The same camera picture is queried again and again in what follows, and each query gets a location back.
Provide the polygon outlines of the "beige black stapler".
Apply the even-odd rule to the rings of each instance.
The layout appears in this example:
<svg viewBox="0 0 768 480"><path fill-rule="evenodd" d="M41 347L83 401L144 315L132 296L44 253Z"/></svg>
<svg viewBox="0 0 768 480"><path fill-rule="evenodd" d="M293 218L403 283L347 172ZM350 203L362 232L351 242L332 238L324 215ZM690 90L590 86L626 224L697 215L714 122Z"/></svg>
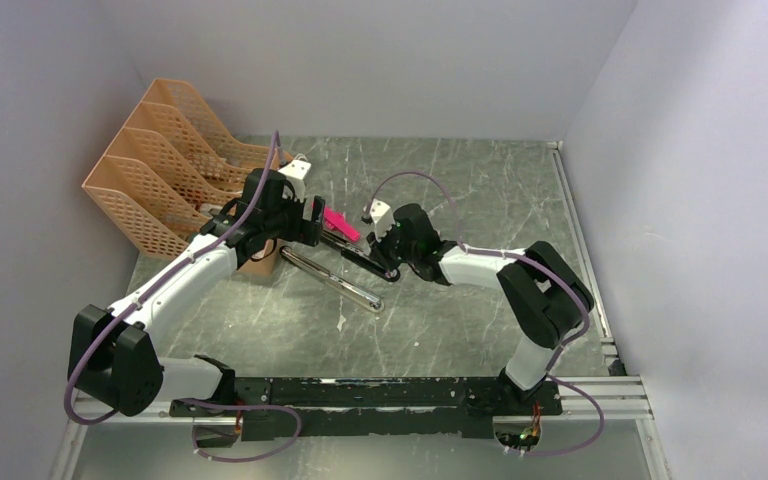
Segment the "beige black stapler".
<svg viewBox="0 0 768 480"><path fill-rule="evenodd" d="M304 271L315 280L370 312L384 310L383 298L337 275L321 264L297 253L289 246L282 246L280 256L291 265Z"/></svg>

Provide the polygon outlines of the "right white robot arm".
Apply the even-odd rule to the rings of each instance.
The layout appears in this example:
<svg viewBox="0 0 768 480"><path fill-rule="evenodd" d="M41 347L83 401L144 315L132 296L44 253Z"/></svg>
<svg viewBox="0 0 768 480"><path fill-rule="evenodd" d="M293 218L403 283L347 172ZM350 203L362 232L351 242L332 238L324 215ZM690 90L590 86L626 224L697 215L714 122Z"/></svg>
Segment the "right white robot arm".
<svg viewBox="0 0 768 480"><path fill-rule="evenodd" d="M444 240L416 203L397 209L375 200L364 212L373 230L370 257L386 273L408 266L422 280L439 285L497 289L522 332L503 368L502 406L522 414L538 399L542 383L567 335L588 319L595 301L558 251L545 241L526 249L496 250Z"/></svg>

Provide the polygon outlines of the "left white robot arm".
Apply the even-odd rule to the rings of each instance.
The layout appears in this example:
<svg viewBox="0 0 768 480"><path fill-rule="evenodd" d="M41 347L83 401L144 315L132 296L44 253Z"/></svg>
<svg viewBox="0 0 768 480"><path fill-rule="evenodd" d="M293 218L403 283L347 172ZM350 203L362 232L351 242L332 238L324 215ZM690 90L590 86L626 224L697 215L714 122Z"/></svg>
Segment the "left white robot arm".
<svg viewBox="0 0 768 480"><path fill-rule="evenodd" d="M83 420L73 407L76 390L125 416L140 414L154 401L195 399L214 416L233 409L233 369L205 356L161 358L155 345L219 281L264 260L279 241L317 245L325 201L315 197L310 218L304 218L310 169L295 159L279 170L252 171L242 194L160 273L106 308L88 305L77 314L64 398L73 420Z"/></svg>

